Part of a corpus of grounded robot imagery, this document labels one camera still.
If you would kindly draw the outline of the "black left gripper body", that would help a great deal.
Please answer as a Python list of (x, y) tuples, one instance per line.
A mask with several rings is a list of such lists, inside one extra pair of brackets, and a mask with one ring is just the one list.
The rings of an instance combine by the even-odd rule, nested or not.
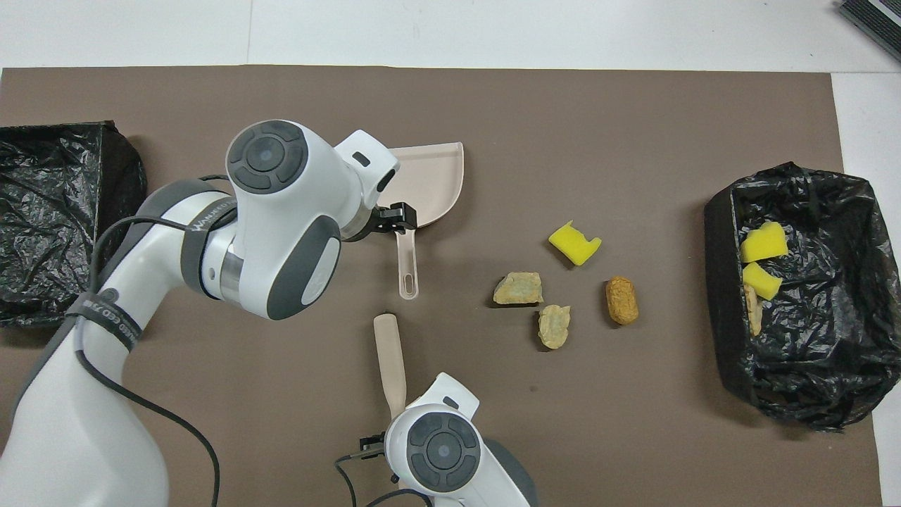
[(381, 208), (371, 208), (366, 216), (363, 215), (363, 209), (360, 209), (354, 219), (341, 228), (341, 240), (344, 243), (360, 241), (367, 235), (380, 231), (381, 223)]

